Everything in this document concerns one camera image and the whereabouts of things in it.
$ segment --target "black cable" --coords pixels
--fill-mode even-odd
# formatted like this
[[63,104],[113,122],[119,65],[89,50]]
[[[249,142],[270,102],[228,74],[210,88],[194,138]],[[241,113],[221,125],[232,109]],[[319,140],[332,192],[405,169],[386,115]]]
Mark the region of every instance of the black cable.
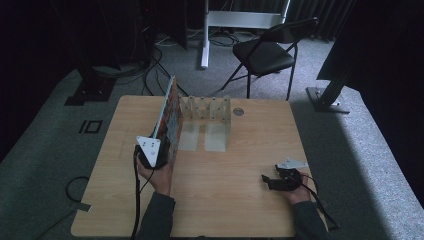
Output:
[[66,184],[66,188],[65,188],[66,196],[69,198],[69,200],[71,200],[71,201],[73,201],[73,202],[76,202],[76,203],[80,203],[82,199],[75,199],[75,198],[73,198],[73,197],[71,196],[71,194],[69,193],[69,187],[71,186],[71,184],[72,184],[75,180],[78,180],[78,179],[85,179],[85,180],[87,180],[87,181],[89,180],[89,178],[88,178],[88,177],[85,177],[85,176],[75,177],[75,178],[72,178],[71,180],[69,180],[69,182]]
[[139,7],[139,6],[137,6],[137,0],[135,0],[133,3],[134,3],[134,6],[132,7],[132,9],[134,10],[133,11],[133,14],[134,14],[134,16],[133,16],[133,18],[134,18],[133,19],[134,20],[134,47],[133,47],[133,51],[131,53],[130,62],[132,62],[135,50],[137,49],[137,37],[138,37],[138,29],[137,29],[138,14],[137,14],[135,9],[137,9],[137,7]]
[[[149,74],[149,72],[151,71],[151,69],[153,68],[153,67],[156,67],[157,65],[159,65],[159,67],[162,69],[162,71],[167,75],[167,77],[169,78],[169,77],[171,77],[171,74],[169,74],[169,72],[168,71],[166,71],[166,69],[162,66],[162,64],[160,64],[160,60],[162,59],[162,57],[163,57],[163,53],[162,53],[162,51],[159,49],[159,48],[157,48],[156,46],[154,47],[158,52],[159,52],[159,58],[158,59],[156,59],[155,57],[151,57],[154,61],[155,61],[155,63],[152,65],[152,67],[147,71],[147,73],[146,73],[146,75],[145,75],[145,79],[144,79],[144,85],[145,85],[145,87],[148,89],[148,91],[150,92],[150,94],[153,96],[153,93],[152,93],[152,91],[150,91],[150,89],[148,88],[148,86],[147,86],[147,75]],[[159,87],[160,87],[160,89],[161,89],[161,91],[165,94],[165,91],[162,89],[162,87],[161,87],[161,85],[159,84]],[[186,96],[189,96],[189,94],[177,83],[177,87],[186,95]]]
[[[71,186],[71,184],[78,179],[86,179],[87,181],[89,180],[88,177],[85,176],[80,176],[80,177],[75,177],[72,178],[71,180],[68,181],[68,183],[66,184],[66,188],[65,188],[65,193],[66,193],[66,197],[68,197],[69,200],[76,202],[76,203],[80,203],[81,199],[75,199],[71,196],[71,194],[69,193],[69,187]],[[69,213],[67,213],[65,216],[63,216],[61,219],[59,219],[58,221],[56,221],[53,225],[51,225],[49,228],[47,228],[46,230],[44,230],[36,239],[41,239],[46,233],[48,233],[50,230],[52,230],[54,227],[56,227],[59,223],[61,223],[63,220],[65,220],[67,217],[71,216],[72,213],[76,212],[76,210],[71,210]]]
[[308,176],[308,175],[306,175],[306,174],[300,174],[300,175],[301,175],[301,176],[303,176],[303,177],[307,177],[307,178],[311,179],[311,180],[314,182],[314,184],[315,184],[316,194],[317,194],[317,195],[319,195],[319,192],[318,192],[318,184],[317,184],[317,182],[315,181],[315,179],[311,178],[310,176]]
[[160,85],[159,75],[158,75],[158,69],[157,68],[155,69],[155,72],[156,72],[156,83],[158,84],[159,89],[162,91],[162,93],[163,94],[166,94],[165,93],[165,90],[163,90],[163,88],[162,88],[162,85]]
[[340,225],[327,213],[327,211],[325,211],[324,206],[321,203],[321,200],[319,199],[318,195],[312,189],[310,189],[308,186],[306,186],[302,182],[298,182],[292,176],[287,176],[287,177],[289,177],[292,181],[298,183],[299,185],[301,185],[304,188],[306,188],[309,192],[311,192],[312,196],[314,197],[314,199],[315,199],[315,201],[317,203],[318,209],[321,211],[322,214],[324,214],[324,217],[326,219],[328,219],[334,225],[334,227],[328,228],[329,231],[332,231],[332,230],[335,230],[335,229],[339,229],[340,228]]
[[137,170],[137,157],[138,154],[135,153],[133,156],[133,167],[134,167],[134,175],[135,175],[135,199],[136,199],[136,212],[135,212],[135,222],[133,231],[131,234],[131,240],[135,239],[135,235],[137,234],[137,228],[138,223],[140,222],[140,194],[141,191],[143,191],[144,187],[147,185],[147,183],[150,181],[150,179],[153,176],[154,170],[152,171],[152,174],[150,174],[150,177],[147,179],[147,181],[144,183],[144,185],[140,188],[140,178],[138,177],[138,170]]
[[135,66],[132,69],[129,69],[127,71],[120,71],[117,73],[108,73],[108,72],[103,72],[101,70],[95,70],[95,72],[103,78],[121,78],[121,77],[132,77],[132,76],[137,76],[139,75],[141,72],[143,72],[144,70],[146,70],[147,66],[144,62],[140,62],[138,63],[138,66]]
[[61,223],[63,220],[65,220],[67,217],[71,216],[72,213],[74,213],[76,210],[72,210],[70,211],[68,214],[66,214],[64,217],[62,217],[59,221],[57,221],[55,224],[53,224],[52,226],[50,226],[47,230],[45,230],[44,232],[42,232],[36,239],[41,239],[47,232],[49,232],[50,230],[52,230],[54,227],[56,227],[59,223]]
[[[217,38],[217,37],[229,38],[231,40],[231,43],[223,43],[223,42],[220,42],[220,41],[213,40],[213,38]],[[235,44],[240,43],[240,40],[238,39],[237,36],[235,36],[233,34],[225,33],[223,35],[209,37],[209,42],[211,42],[214,45],[221,46],[221,47],[232,47]]]
[[130,84],[130,83],[132,83],[132,82],[135,82],[135,81],[137,81],[139,78],[141,78],[141,76],[137,76],[137,77],[135,77],[134,79],[132,79],[132,80],[129,80],[128,82],[123,82],[123,83],[115,83],[115,86],[122,86],[122,85],[127,85],[127,84]]

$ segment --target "white panel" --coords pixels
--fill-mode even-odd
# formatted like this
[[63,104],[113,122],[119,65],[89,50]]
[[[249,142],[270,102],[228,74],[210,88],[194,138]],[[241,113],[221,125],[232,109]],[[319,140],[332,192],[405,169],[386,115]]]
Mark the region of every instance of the white panel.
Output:
[[275,13],[210,11],[208,25],[219,27],[270,28],[282,23],[284,18]]
[[205,151],[225,152],[227,147],[225,124],[209,123],[205,130]]
[[181,130],[180,142],[178,143],[178,150],[197,150],[199,128],[200,125],[198,123],[184,121],[183,128]]

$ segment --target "white triangular object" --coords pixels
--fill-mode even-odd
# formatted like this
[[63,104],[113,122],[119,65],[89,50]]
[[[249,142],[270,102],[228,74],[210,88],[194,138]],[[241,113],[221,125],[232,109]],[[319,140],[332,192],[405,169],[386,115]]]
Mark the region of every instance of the white triangular object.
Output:
[[140,144],[141,150],[143,150],[150,166],[155,167],[159,154],[160,140],[156,138],[137,136],[137,142]]

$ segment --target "black curtain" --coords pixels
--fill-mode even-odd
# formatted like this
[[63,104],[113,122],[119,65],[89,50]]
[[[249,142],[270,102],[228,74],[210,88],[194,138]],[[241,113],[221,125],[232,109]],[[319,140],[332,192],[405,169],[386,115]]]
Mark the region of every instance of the black curtain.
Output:
[[[421,0],[358,1],[318,74],[318,79],[347,81],[361,93],[421,205],[423,13]],[[340,79],[346,67],[351,69],[349,76]]]

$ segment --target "dark sleeve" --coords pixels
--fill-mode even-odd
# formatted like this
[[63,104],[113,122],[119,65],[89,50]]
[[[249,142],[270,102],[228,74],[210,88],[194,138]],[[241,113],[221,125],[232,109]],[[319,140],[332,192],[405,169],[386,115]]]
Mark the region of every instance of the dark sleeve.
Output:
[[318,210],[311,201],[300,202],[293,205],[293,215],[296,239],[330,239],[327,228],[322,222]]
[[137,234],[138,240],[168,240],[172,230],[173,198],[153,192]]

